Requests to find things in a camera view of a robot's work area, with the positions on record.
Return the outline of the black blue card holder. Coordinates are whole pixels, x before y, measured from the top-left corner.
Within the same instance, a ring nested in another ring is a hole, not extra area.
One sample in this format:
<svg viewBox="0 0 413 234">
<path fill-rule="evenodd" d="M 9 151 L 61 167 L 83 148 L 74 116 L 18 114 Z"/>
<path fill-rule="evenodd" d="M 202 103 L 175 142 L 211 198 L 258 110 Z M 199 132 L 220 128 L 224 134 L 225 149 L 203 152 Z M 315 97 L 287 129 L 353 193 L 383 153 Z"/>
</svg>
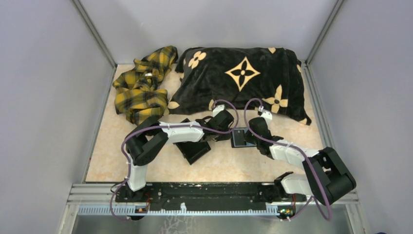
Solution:
<svg viewBox="0 0 413 234">
<path fill-rule="evenodd" d="M 247 128 L 235 128 L 235 130 L 231 133 L 230 138 L 232 148 L 256 147 L 256 144 L 247 142 L 245 140 L 247 130 Z"/>
</svg>

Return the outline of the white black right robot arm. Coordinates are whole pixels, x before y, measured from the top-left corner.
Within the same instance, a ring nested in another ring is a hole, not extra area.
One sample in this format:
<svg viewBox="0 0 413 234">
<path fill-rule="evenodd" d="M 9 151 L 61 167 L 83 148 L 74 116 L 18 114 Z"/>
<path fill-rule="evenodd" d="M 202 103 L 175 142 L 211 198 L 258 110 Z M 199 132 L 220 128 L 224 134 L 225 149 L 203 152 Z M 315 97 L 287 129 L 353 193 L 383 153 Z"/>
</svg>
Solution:
<svg viewBox="0 0 413 234">
<path fill-rule="evenodd" d="M 322 205 L 333 204 L 356 188 L 355 178 L 334 148 L 303 148 L 274 136 L 264 117 L 249 120 L 248 126 L 245 140 L 256 145 L 262 155 L 304 170 L 304 174 L 287 172 L 275 179 L 278 200 L 300 194 L 312 196 Z"/>
</svg>

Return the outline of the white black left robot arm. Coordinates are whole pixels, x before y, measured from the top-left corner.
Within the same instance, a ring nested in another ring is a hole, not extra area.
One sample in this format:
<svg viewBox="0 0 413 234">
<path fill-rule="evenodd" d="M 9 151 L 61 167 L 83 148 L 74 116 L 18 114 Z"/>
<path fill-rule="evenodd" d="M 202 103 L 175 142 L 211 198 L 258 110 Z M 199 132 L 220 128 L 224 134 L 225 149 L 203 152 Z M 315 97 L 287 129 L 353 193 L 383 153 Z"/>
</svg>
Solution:
<svg viewBox="0 0 413 234">
<path fill-rule="evenodd" d="M 180 123 L 161 122 L 154 117 L 146 119 L 125 138 L 124 147 L 131 164 L 127 196 L 135 202 L 145 198 L 148 164 L 165 145 L 174 144 L 188 163 L 193 164 L 210 151 L 210 141 L 230 138 L 230 126 L 234 120 L 226 109 L 194 121 L 186 118 Z"/>
</svg>

